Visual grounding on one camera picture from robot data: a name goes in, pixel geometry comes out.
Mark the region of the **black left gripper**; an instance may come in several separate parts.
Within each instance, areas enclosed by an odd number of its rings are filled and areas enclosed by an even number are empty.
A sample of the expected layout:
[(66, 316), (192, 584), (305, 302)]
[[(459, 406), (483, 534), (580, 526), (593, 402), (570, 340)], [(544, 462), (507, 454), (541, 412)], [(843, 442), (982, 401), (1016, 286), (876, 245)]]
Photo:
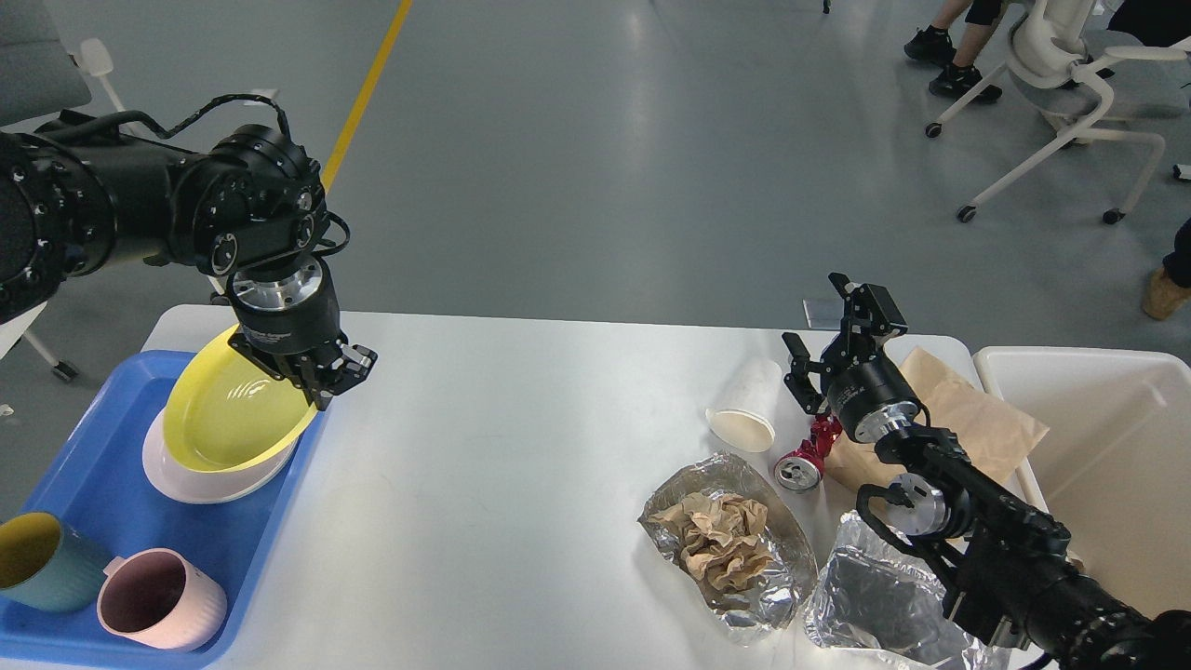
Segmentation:
[(341, 330), (339, 300), (325, 259), (301, 259), (283, 278), (235, 273), (227, 298), (239, 326), (227, 343), (269, 377), (289, 382), (316, 411), (361, 386), (376, 364), (373, 349)]

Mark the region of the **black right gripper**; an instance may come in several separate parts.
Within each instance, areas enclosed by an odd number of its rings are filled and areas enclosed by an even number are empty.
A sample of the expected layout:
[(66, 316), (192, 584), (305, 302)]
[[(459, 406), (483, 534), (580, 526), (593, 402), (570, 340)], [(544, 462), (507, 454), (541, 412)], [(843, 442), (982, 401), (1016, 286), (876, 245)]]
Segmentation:
[[(883, 436), (909, 427), (923, 406), (902, 371), (884, 355), (892, 338), (909, 326), (888, 289), (852, 283), (843, 273), (830, 273), (830, 283), (844, 301), (838, 336), (813, 361), (796, 332), (782, 332), (790, 355), (787, 390), (809, 415), (833, 414), (856, 444), (877, 444)], [(821, 389), (811, 377), (819, 378)]]

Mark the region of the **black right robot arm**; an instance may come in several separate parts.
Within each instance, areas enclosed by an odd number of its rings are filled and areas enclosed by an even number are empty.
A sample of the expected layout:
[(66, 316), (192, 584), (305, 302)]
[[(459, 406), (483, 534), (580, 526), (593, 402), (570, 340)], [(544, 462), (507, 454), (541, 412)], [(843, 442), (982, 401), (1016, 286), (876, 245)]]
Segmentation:
[(908, 331), (888, 289), (829, 278), (843, 301), (838, 336), (813, 361), (785, 332), (785, 386), (809, 415), (829, 412), (879, 461), (905, 468), (886, 487), (860, 486), (856, 509), (924, 561), (943, 586), (944, 618), (991, 646), (1037, 646), (1037, 669), (1186, 669), (1187, 610), (1145, 618), (1071, 564), (1064, 522), (983, 474), (953, 430), (919, 422), (924, 403), (884, 352)]

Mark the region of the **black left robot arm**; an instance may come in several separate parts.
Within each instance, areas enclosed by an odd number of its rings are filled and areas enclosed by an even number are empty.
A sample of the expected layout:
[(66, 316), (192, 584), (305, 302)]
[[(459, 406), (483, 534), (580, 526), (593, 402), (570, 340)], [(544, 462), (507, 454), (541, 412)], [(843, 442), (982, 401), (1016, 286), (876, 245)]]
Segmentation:
[(328, 207), (319, 162), (283, 111), (205, 154), (172, 148), (175, 134), (141, 111), (63, 112), (4, 133), (4, 324), (106, 264), (183, 264), (225, 284), (230, 347), (326, 409), (378, 356), (341, 330), (328, 256), (343, 246), (328, 228), (350, 228)]

